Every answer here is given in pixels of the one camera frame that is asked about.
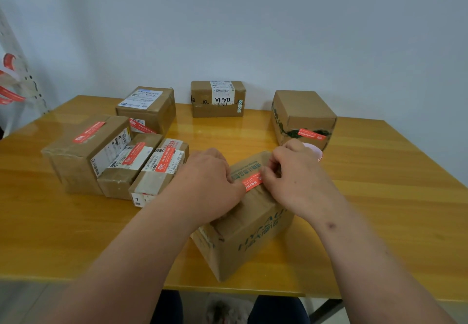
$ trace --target jeans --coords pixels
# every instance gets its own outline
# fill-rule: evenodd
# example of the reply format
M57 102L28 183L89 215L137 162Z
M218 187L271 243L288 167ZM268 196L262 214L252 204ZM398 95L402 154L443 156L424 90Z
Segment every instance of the jeans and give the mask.
M183 324L184 314L178 291L162 290L151 324ZM249 324L310 324L299 298L260 295L250 312Z

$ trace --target cardboard box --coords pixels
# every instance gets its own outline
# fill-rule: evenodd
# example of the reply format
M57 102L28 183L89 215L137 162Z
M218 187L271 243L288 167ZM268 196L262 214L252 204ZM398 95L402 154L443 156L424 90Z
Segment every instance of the cardboard box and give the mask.
M192 81L193 117L242 117L245 87L241 81Z
M146 162L130 187L133 204L144 207L172 181L177 169L189 157L189 145L182 140L164 139Z
M272 123L280 145L299 139L324 150L336 123L336 114L314 91L275 92Z
M138 134L97 178L104 196L132 199L128 190L161 143L161 134Z
M294 214L276 202L256 177L270 155L261 152L231 166L232 178L242 180L247 193L227 215L191 235L218 281L226 280L292 222Z
M132 118L132 131L166 135L176 117L172 88L137 87L116 106L117 115Z
M98 114L42 150L68 193L102 195L97 177L132 140L126 117Z

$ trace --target person's right arm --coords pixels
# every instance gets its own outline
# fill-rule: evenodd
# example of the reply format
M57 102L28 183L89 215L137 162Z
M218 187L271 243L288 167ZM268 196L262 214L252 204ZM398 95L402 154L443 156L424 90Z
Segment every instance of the person's right arm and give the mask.
M279 165L280 178L274 173ZM272 196L319 235L352 323L454 323L300 141L292 139L276 148L261 172Z

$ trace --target table leg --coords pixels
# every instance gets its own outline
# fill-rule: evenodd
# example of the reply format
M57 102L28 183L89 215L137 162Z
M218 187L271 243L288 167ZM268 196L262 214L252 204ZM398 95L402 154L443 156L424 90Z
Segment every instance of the table leg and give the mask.
M320 324L344 307L341 299L329 299L309 315L310 324Z

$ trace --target person's left hand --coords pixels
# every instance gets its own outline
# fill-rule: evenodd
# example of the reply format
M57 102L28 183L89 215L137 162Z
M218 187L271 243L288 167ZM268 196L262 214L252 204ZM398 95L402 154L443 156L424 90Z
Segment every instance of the person's left hand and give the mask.
M193 152L160 196L182 207L193 230L207 224L239 203L245 186L233 182L224 156L214 148Z

